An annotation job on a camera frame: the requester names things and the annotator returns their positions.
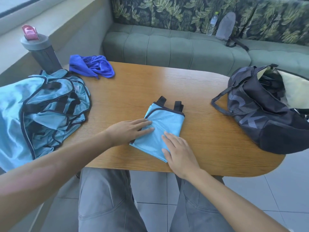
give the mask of forearm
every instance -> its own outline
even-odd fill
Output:
[[[0,231],[7,231],[110,148],[105,131],[0,176]]]
[[[191,173],[188,180],[219,210],[236,232],[288,231],[206,171],[197,169]]]

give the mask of wooden table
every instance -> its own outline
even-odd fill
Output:
[[[182,101],[185,120],[180,136],[191,146],[201,168],[212,175],[252,177],[266,174],[284,155],[259,149],[210,102],[227,87],[228,77],[211,72],[111,62],[115,77],[82,77],[91,93],[89,120],[65,142],[68,145],[90,137],[123,120],[143,118],[152,102],[163,95],[165,106]],[[226,96],[218,104],[226,108]],[[132,146],[106,151],[88,167],[171,172],[167,163]]]

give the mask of sofa seat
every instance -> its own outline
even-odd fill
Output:
[[[103,41],[107,60],[215,72],[231,76],[251,59],[215,36],[113,23]]]
[[[252,66],[277,64],[286,70],[309,78],[309,47],[296,44],[284,44],[268,41],[240,41],[249,47]]]

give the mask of leg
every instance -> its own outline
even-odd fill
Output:
[[[132,200],[128,170],[83,168],[79,232],[147,232]]]
[[[223,183],[221,176],[214,176]],[[233,228],[191,183],[181,182],[178,205],[172,220],[170,232],[234,232]]]

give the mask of light blue bag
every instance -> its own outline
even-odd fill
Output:
[[[161,96],[157,102],[153,102],[145,115],[145,118],[151,120],[152,124],[143,129],[154,127],[154,131],[131,141],[130,145],[167,162],[161,149],[168,150],[168,147],[161,136],[164,135],[164,131],[179,136],[184,114],[182,113],[183,105],[181,101],[175,102],[173,110],[164,107],[165,102],[166,98]]]
[[[0,87],[0,167],[9,171],[52,152],[86,121],[90,93],[61,69]]]

